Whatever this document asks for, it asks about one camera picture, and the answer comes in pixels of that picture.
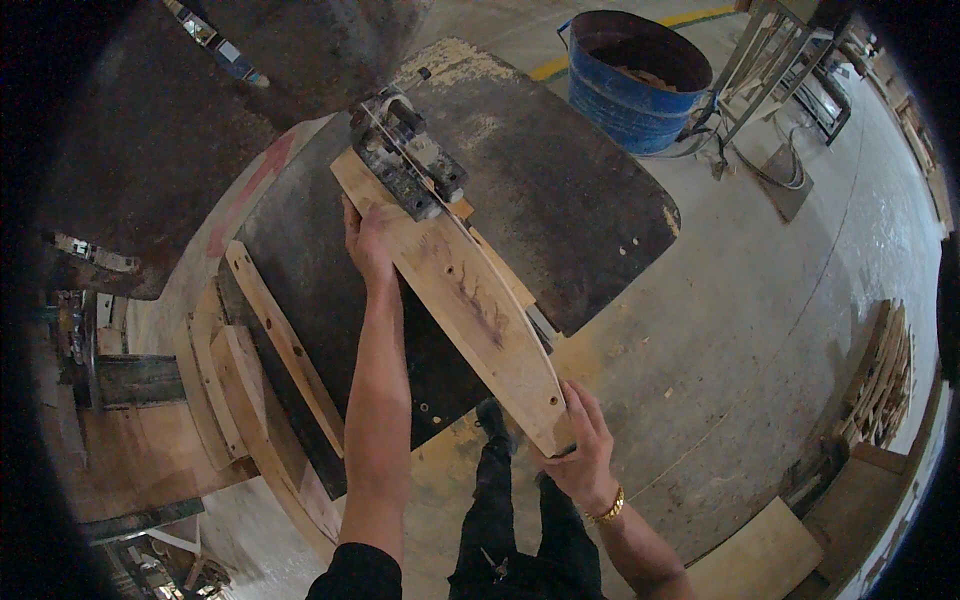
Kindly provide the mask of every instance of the person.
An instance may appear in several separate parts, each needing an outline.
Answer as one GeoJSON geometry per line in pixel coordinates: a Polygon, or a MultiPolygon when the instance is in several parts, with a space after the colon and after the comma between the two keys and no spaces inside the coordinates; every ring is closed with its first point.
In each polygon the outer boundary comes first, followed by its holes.
{"type": "MultiPolygon", "coordinates": [[[[346,244],[367,301],[345,431],[347,505],[339,545],[308,600],[400,598],[403,510],[410,493],[410,383],[394,264],[374,208],[361,220],[344,197],[346,244]]],[[[640,598],[693,598],[676,552],[628,503],[610,473],[613,438],[596,397],[562,382],[577,447],[547,458],[531,444],[538,476],[542,541],[536,557],[517,552],[510,466],[515,444],[495,400],[477,420],[488,441],[477,466],[474,503],[448,578],[450,598],[602,598],[600,562],[574,503],[596,522],[616,568],[640,598]]]]}

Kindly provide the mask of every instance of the blue bucket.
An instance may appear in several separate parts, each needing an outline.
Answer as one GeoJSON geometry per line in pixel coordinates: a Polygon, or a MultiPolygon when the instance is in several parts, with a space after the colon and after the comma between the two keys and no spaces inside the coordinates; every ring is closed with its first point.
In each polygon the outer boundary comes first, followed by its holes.
{"type": "Polygon", "coordinates": [[[654,154],[673,143],[713,80],[703,53],[680,34],[628,12],[581,12],[557,33],[567,27],[570,104],[631,154],[654,154]],[[615,67],[646,71],[677,91],[615,67]]]}

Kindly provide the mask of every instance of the yellow floor line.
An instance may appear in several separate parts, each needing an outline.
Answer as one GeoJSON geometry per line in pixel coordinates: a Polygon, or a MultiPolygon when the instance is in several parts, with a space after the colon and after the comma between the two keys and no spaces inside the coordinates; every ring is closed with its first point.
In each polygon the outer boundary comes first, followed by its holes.
{"type": "MultiPolygon", "coordinates": [[[[701,9],[699,11],[690,11],[684,12],[683,14],[676,14],[674,16],[666,16],[662,19],[656,19],[659,24],[664,27],[676,27],[677,25],[683,25],[684,23],[690,23],[692,21],[699,21],[700,19],[711,18],[713,16],[720,16],[723,14],[728,14],[734,12],[733,5],[728,5],[725,7],[720,7],[718,9],[701,9]]],[[[536,69],[530,71],[530,78],[537,82],[542,82],[543,80],[549,78],[552,75],[563,71],[569,66],[569,60],[567,57],[559,57],[557,59],[550,60],[536,69]]]]}

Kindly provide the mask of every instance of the person's right hand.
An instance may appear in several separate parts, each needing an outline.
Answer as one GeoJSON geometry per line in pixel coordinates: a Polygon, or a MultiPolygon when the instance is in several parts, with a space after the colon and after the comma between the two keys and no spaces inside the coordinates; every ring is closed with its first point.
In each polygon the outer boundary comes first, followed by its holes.
{"type": "Polygon", "coordinates": [[[613,507],[619,484],[610,475],[613,436],[607,429],[599,401],[576,381],[561,381],[577,449],[560,458],[546,458],[531,444],[534,458],[563,493],[590,516],[602,516],[613,507]]]}
{"type": "Polygon", "coordinates": [[[367,217],[361,219],[346,194],[340,201],[344,205],[347,252],[367,284],[367,294],[376,293],[396,282],[394,261],[383,241],[383,215],[379,206],[374,206],[367,217]]]}

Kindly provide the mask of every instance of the leg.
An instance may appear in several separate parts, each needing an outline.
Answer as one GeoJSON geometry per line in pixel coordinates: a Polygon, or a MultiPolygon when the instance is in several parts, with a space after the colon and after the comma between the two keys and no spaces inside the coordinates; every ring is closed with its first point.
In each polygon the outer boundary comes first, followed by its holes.
{"type": "Polygon", "coordinates": [[[493,569],[481,548],[497,565],[516,552],[510,482],[511,443],[495,402],[478,408],[477,415],[490,440],[483,447],[477,465],[473,506],[464,517],[460,556],[451,580],[487,575],[493,577],[493,569]]]}
{"type": "Polygon", "coordinates": [[[537,556],[559,564],[584,589],[600,591],[600,553],[587,535],[573,500],[545,473],[540,476],[543,535],[537,556]]]}

